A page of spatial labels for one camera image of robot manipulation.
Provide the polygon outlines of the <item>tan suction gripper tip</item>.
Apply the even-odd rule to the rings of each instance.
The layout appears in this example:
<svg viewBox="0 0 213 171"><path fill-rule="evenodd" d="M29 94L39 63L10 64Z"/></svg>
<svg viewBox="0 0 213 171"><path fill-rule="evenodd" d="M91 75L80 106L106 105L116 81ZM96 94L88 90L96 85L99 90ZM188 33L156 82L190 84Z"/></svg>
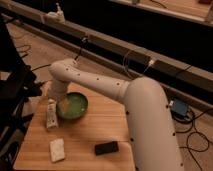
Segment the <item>tan suction gripper tip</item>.
<svg viewBox="0 0 213 171"><path fill-rule="evenodd" d="M63 99L57 104L57 106L61 112L66 113L69 107L69 102L67 99Z"/></svg>

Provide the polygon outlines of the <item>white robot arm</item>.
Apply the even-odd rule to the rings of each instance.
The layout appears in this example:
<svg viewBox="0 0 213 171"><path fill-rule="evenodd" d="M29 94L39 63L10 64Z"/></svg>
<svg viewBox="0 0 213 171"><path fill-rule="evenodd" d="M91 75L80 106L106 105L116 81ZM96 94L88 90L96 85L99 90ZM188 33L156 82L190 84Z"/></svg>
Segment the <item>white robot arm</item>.
<svg viewBox="0 0 213 171"><path fill-rule="evenodd" d="M185 171L169 102L162 86L148 77L125 81L78 69L73 59L52 63L50 98L59 101L72 82L125 107L136 171Z"/></svg>

